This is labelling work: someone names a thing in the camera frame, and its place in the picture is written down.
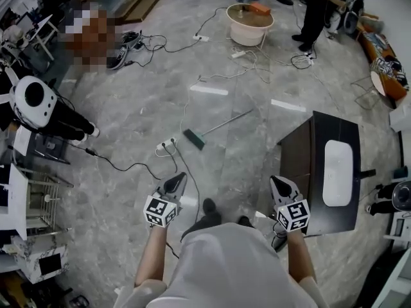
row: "sneaker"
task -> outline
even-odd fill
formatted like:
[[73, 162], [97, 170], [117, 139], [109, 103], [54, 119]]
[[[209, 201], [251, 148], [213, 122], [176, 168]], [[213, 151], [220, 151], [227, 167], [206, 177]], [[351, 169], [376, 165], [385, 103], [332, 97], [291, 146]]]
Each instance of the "sneaker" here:
[[90, 122], [90, 124], [94, 127], [94, 131], [90, 135], [91, 137], [98, 137], [100, 134], [100, 130], [96, 127], [96, 125], [93, 122]]
[[129, 50], [133, 49], [140, 40], [141, 33], [131, 31], [123, 34], [123, 44], [126, 45]]
[[88, 138], [89, 138], [89, 135], [87, 135], [85, 133], [84, 138], [82, 140], [80, 140], [80, 141], [71, 141], [71, 144], [73, 144], [74, 146], [79, 146], [81, 143], [85, 142]]
[[107, 57], [107, 69], [119, 69], [123, 66], [128, 52], [127, 45], [122, 45], [115, 57]]
[[205, 215], [213, 213], [217, 210], [216, 203], [210, 198], [206, 198], [203, 201], [203, 212]]
[[237, 224], [239, 224], [239, 225], [241, 225], [241, 226], [246, 226], [246, 227], [252, 227], [252, 228], [254, 228], [254, 227], [251, 225], [251, 222], [250, 222], [249, 217], [247, 217], [247, 216], [241, 216], [241, 217], [238, 219]]
[[300, 49], [303, 53], [311, 50], [313, 47], [312, 44], [307, 44], [307, 43], [303, 43], [301, 46], [298, 47], [298, 49]]
[[291, 38], [292, 38], [294, 41], [299, 41], [299, 42], [304, 42], [304, 41], [305, 41], [305, 39], [304, 39], [304, 37], [303, 37], [302, 34], [292, 35]]

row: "white box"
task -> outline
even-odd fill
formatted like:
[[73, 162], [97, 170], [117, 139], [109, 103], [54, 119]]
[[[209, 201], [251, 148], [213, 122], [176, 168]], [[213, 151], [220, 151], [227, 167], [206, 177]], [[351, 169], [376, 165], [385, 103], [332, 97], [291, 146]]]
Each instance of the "white box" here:
[[177, 204], [148, 196], [144, 206], [144, 217], [148, 223], [166, 227], [177, 216]]
[[309, 219], [307, 200], [282, 205], [277, 209], [277, 220], [287, 232], [306, 227]]

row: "power strip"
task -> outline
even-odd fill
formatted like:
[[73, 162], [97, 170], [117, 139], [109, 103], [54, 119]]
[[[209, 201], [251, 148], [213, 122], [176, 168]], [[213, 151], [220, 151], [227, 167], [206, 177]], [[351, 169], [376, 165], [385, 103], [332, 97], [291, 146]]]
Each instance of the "power strip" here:
[[239, 51], [238, 53], [232, 54], [231, 58], [236, 59], [236, 58], [244, 56], [244, 55], [245, 55], [245, 51]]
[[156, 149], [157, 151], [163, 150], [164, 152], [166, 152], [166, 150], [164, 149], [164, 147], [166, 147], [166, 149], [168, 151], [170, 151], [170, 148], [174, 147], [173, 142], [171, 141], [173, 139], [174, 144], [177, 143], [177, 139], [172, 137], [170, 139], [167, 139], [166, 141], [161, 142], [160, 144], [157, 145]]
[[194, 39], [194, 40], [199, 40], [199, 41], [204, 41], [204, 42], [207, 42], [208, 40], [210, 40], [209, 37], [205, 37], [205, 36], [203, 36], [203, 35], [195, 35], [195, 36], [193, 37], [193, 39]]

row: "screen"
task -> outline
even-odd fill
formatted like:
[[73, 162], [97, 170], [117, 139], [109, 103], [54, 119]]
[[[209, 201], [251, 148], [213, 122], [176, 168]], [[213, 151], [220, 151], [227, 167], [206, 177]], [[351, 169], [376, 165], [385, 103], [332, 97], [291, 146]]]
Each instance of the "screen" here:
[[39, 263], [41, 275], [43, 276], [62, 269], [62, 261], [59, 253], [39, 259]]

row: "gray marble floor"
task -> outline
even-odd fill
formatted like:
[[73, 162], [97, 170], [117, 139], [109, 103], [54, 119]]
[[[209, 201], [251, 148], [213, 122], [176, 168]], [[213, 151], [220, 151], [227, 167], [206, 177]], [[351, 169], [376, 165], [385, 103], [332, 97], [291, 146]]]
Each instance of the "gray marble floor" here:
[[[192, 36], [210, 17], [215, 8], [229, 6], [234, 0], [160, 0], [148, 18], [128, 30], [143, 30], [145, 35], [165, 35], [169, 50], [192, 43]], [[341, 36], [329, 40], [324, 34], [315, 46], [318, 58], [312, 68], [298, 71], [289, 62], [297, 53], [291, 35], [298, 33], [292, 7], [276, 0], [262, 0], [272, 8], [275, 24], [268, 34], [265, 58], [257, 50], [258, 67], [232, 79], [213, 78], [207, 86], [225, 89], [227, 96], [190, 92], [183, 129], [206, 131], [228, 118], [254, 108], [247, 117], [207, 135], [207, 144], [198, 151], [181, 138], [179, 148], [200, 189], [200, 199], [215, 199], [225, 220], [240, 214], [250, 217], [259, 201], [270, 195], [268, 177], [279, 173], [281, 150], [277, 142], [307, 120], [313, 110], [356, 122], [360, 127], [362, 168], [376, 168], [377, 176], [362, 182], [365, 196], [376, 184], [386, 182], [390, 171], [399, 166], [398, 138], [389, 128], [389, 109], [383, 102], [368, 111], [354, 99], [363, 89], [350, 83], [367, 76], [369, 64], [352, 39]], [[302, 25], [305, 6], [295, 3], [298, 22]], [[87, 143], [100, 155], [118, 166], [135, 161], [147, 163], [156, 175], [173, 172], [170, 158], [155, 156], [155, 147], [170, 137], [181, 137], [179, 123], [188, 101], [188, 88], [198, 77], [214, 73], [233, 75], [243, 66], [229, 59], [232, 48], [226, 40], [227, 19], [219, 10], [203, 28], [211, 38], [178, 53], [160, 50], [146, 67], [137, 64], [116, 72], [85, 74], [76, 86], [71, 100], [79, 112], [94, 121], [101, 130], [97, 139]], [[161, 39], [153, 38], [152, 47]], [[145, 63], [148, 52], [132, 53], [129, 58]], [[236, 62], [251, 66], [252, 59]], [[363, 86], [371, 84], [364, 80]], [[307, 112], [275, 107], [271, 99], [301, 105]], [[60, 280], [83, 293], [93, 307], [110, 307], [114, 290], [131, 282], [148, 235], [142, 215], [147, 194], [156, 181], [143, 167], [121, 173], [84, 152], [69, 148], [70, 166], [50, 165], [75, 186], [64, 194], [58, 211], [60, 223], [71, 227], [68, 233], [70, 270]], [[180, 170], [184, 165], [176, 156]], [[186, 189], [188, 202], [197, 194], [190, 180]], [[382, 238], [388, 217], [371, 217], [364, 205], [358, 209], [356, 229], [352, 232], [307, 239], [319, 285], [332, 307], [349, 307], [358, 295], [372, 263], [386, 248]], [[187, 207], [169, 231], [169, 241], [178, 252], [179, 238], [192, 224], [195, 207]], [[268, 241], [272, 234], [265, 232]], [[286, 249], [280, 256], [286, 264]], [[176, 265], [166, 254], [166, 280]]]

